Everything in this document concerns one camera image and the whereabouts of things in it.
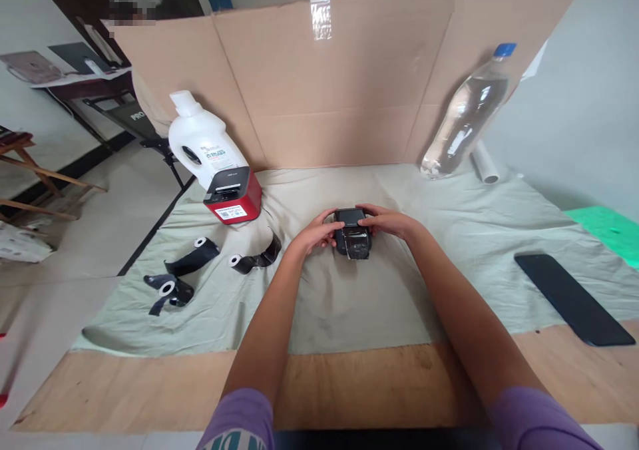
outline purple sleeve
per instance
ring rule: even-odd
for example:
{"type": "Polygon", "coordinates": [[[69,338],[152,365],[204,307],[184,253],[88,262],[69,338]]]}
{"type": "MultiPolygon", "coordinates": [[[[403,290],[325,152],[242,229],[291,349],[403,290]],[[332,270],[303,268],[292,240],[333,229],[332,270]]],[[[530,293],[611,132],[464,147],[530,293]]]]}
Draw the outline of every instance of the purple sleeve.
{"type": "Polygon", "coordinates": [[[504,450],[603,450],[547,393],[504,390],[488,411],[504,450]]]}
{"type": "Polygon", "coordinates": [[[273,409],[263,393],[236,390],[220,400],[199,450],[274,450],[273,409]]]}

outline white paper roll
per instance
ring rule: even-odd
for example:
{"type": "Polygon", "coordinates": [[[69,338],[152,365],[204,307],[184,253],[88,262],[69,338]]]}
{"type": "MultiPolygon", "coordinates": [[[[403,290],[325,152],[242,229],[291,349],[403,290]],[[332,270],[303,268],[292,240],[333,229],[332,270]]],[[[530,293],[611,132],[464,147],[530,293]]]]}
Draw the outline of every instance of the white paper roll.
{"type": "Polygon", "coordinates": [[[472,156],[473,161],[477,166],[477,172],[479,172],[481,181],[484,182],[484,184],[494,184],[499,180],[497,167],[495,167],[495,163],[493,162],[491,155],[488,153],[486,146],[481,140],[477,143],[472,156]]]}

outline light green fabric sheet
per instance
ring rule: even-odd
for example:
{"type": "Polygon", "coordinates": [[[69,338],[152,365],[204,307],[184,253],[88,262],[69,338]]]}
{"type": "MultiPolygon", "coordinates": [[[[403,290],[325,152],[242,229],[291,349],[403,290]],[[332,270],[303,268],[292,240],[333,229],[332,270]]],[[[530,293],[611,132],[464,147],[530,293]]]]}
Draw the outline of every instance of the light green fabric sheet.
{"type": "MultiPolygon", "coordinates": [[[[639,274],[557,207],[512,174],[496,185],[474,170],[430,181],[407,164],[269,170],[258,173],[263,210],[253,221],[222,225],[201,203],[194,183],[179,200],[74,350],[155,357],[236,349],[278,261],[243,276],[233,254],[254,255],[272,228],[284,249],[325,208],[372,202],[418,219],[475,285],[511,333],[563,324],[513,260],[517,252],[554,256],[615,318],[639,318],[639,274]],[[184,308],[148,314],[157,293],[145,274],[164,273],[206,236],[221,255],[183,277],[196,289],[184,308]]],[[[428,343],[445,338],[406,245],[378,235],[370,259],[349,261],[331,250],[306,260],[290,341],[291,353],[329,353],[428,343]]]]}

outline cardboard box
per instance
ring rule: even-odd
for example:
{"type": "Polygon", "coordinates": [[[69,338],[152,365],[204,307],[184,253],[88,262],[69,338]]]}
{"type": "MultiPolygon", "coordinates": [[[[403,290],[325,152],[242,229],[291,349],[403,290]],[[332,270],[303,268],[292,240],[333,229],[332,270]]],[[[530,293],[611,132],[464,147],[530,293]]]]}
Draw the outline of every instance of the cardboard box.
{"type": "Polygon", "coordinates": [[[501,42],[517,83],[571,2],[312,0],[113,30],[169,116],[192,91],[255,170],[387,164],[421,160],[501,42]]]}

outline hand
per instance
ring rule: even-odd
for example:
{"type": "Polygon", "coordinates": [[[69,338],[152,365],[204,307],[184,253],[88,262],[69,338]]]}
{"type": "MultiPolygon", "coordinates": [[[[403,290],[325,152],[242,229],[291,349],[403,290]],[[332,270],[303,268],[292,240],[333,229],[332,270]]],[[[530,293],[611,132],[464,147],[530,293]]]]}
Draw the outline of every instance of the hand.
{"type": "Polygon", "coordinates": [[[377,235],[378,230],[387,234],[392,234],[402,240],[414,230],[422,225],[412,217],[373,204],[358,204],[355,207],[362,209],[372,217],[359,220],[357,223],[363,227],[371,227],[373,235],[377,235]]]}
{"type": "Polygon", "coordinates": [[[344,227],[343,222],[329,222],[324,224],[324,220],[333,212],[337,210],[337,207],[324,210],[320,215],[315,217],[310,224],[308,224],[291,242],[291,247],[299,247],[305,253],[309,255],[313,252],[315,247],[335,247],[335,231],[344,227]]]}

